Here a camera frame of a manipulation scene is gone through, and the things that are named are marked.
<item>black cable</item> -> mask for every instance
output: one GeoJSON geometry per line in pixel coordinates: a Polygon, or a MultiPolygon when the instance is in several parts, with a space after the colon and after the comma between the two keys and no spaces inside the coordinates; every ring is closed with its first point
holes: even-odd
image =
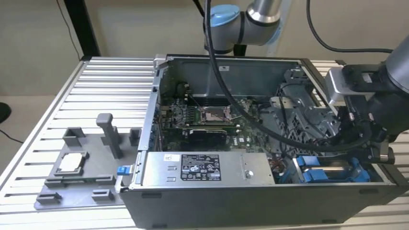
{"type": "Polygon", "coordinates": [[[311,21],[311,12],[310,12],[310,0],[306,0],[306,21],[307,26],[313,32],[314,38],[318,43],[332,52],[338,53],[391,53],[392,49],[372,49],[372,48],[363,48],[363,49],[339,49],[328,46],[318,36],[317,31],[314,30],[313,21],[311,21]]]}
{"type": "Polygon", "coordinates": [[[299,142],[295,142],[285,137],[282,137],[278,133],[273,132],[270,129],[263,127],[254,119],[253,117],[245,112],[242,107],[238,105],[235,99],[233,98],[229,89],[225,86],[223,80],[221,78],[221,74],[218,71],[218,66],[215,62],[215,56],[214,56],[214,48],[213,48],[213,41],[211,41],[211,32],[210,32],[210,0],[205,0],[205,15],[203,15],[203,21],[205,21],[205,40],[207,44],[207,52],[209,52],[209,61],[210,66],[213,69],[214,77],[217,79],[219,88],[222,90],[222,93],[225,94],[225,97],[231,104],[233,108],[238,111],[238,113],[242,115],[242,117],[249,121],[253,127],[255,127],[261,132],[266,133],[271,138],[281,141],[283,144],[293,146],[298,149],[317,151],[317,152],[343,152],[347,150],[351,150],[354,148],[360,147],[370,139],[371,136],[371,129],[367,122],[362,122],[362,137],[352,141],[348,144],[340,144],[336,146],[315,146],[310,144],[303,144],[299,142]]]}
{"type": "Polygon", "coordinates": [[[9,140],[13,140],[14,142],[18,142],[19,144],[23,143],[21,140],[17,140],[17,139],[11,138],[1,129],[0,129],[0,133],[2,133],[9,140]]]}
{"type": "Polygon", "coordinates": [[[194,3],[194,5],[195,5],[195,7],[197,7],[197,10],[198,10],[199,15],[201,15],[202,17],[205,17],[205,15],[203,15],[205,12],[203,12],[202,6],[199,5],[198,0],[193,0],[193,3],[194,3]]]}
{"type": "Polygon", "coordinates": [[[66,29],[67,29],[67,34],[69,34],[69,39],[70,39],[70,43],[71,43],[71,46],[74,47],[74,50],[75,50],[75,53],[77,53],[77,57],[78,57],[78,50],[77,50],[77,47],[75,47],[75,44],[74,44],[74,40],[71,38],[71,34],[70,34],[70,28],[69,28],[69,25],[67,25],[67,22],[66,22],[66,19],[63,17],[63,13],[62,13],[62,9],[61,9],[61,6],[59,6],[59,2],[58,0],[55,0],[57,2],[57,5],[58,5],[58,9],[59,9],[59,13],[61,13],[61,17],[63,19],[63,22],[65,22],[65,25],[66,25],[66,29]]]}

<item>blue latch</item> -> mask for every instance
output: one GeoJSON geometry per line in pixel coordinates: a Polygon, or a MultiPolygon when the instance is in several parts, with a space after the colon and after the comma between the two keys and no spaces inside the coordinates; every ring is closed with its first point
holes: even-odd
{"type": "Polygon", "coordinates": [[[118,176],[130,175],[130,169],[131,169],[131,165],[118,166],[117,170],[115,170],[115,175],[118,175],[118,176]]]}
{"type": "Polygon", "coordinates": [[[305,173],[302,173],[302,176],[306,183],[327,180],[327,176],[322,169],[309,170],[305,173]]]}
{"type": "Polygon", "coordinates": [[[298,166],[318,166],[318,158],[315,156],[299,156],[297,157],[298,166]]]}

